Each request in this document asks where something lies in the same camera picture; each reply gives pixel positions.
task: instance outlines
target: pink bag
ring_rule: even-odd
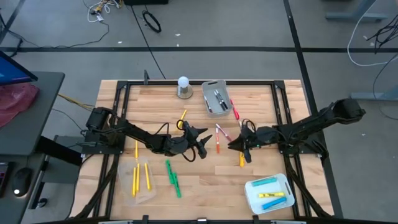
[[[0,86],[0,128],[34,101],[39,88],[29,83]]]

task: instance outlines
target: computer mouse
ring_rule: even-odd
[[[30,187],[32,178],[32,169],[22,168],[18,170],[12,178],[12,191],[17,197],[24,196]]]

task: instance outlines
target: gray container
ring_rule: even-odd
[[[231,104],[231,100],[229,99],[228,91],[226,90],[225,80],[204,82],[201,84],[201,90],[203,92],[203,96],[207,98],[207,102],[209,103],[211,110],[213,111],[212,113],[210,113],[209,108],[206,105],[205,97],[203,97],[203,101],[207,110],[207,115],[210,118],[219,118],[221,116],[226,116],[231,112],[233,106]],[[226,103],[228,107],[226,110],[223,110],[220,103],[218,102],[214,94],[215,90],[218,90],[224,102]]]

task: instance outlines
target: red pen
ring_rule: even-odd
[[[235,108],[235,105],[234,105],[234,102],[232,101],[232,99],[231,99],[231,104],[232,104],[232,108],[234,109],[235,118],[239,119],[239,113],[238,113],[238,111],[236,111],[236,108]]]
[[[217,154],[220,153],[220,140],[218,139],[218,128],[216,127],[216,143],[217,143]]]
[[[218,125],[216,124],[217,128],[225,135],[225,137],[228,139],[228,141],[232,141],[231,137],[229,137],[225,131]]]

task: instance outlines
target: yellow marker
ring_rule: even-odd
[[[182,114],[180,119],[184,119],[186,113],[187,113],[187,110],[184,111],[184,113]],[[178,122],[178,128],[182,129],[182,122],[181,121]]]
[[[244,166],[244,156],[242,152],[239,152],[239,166]]]
[[[139,191],[139,164],[137,164],[137,192]]]
[[[138,158],[138,141],[136,140],[136,159]]]
[[[147,177],[147,187],[148,187],[148,190],[150,190],[150,182],[149,182],[148,164],[147,163],[145,163],[145,175]]]
[[[136,170],[137,168],[134,168],[134,173],[132,175],[132,189],[131,189],[131,194],[133,197],[136,196]]]
[[[281,197],[281,196],[285,196],[285,193],[283,193],[283,192],[274,192],[274,193],[259,194],[259,198],[263,198],[263,197]]]

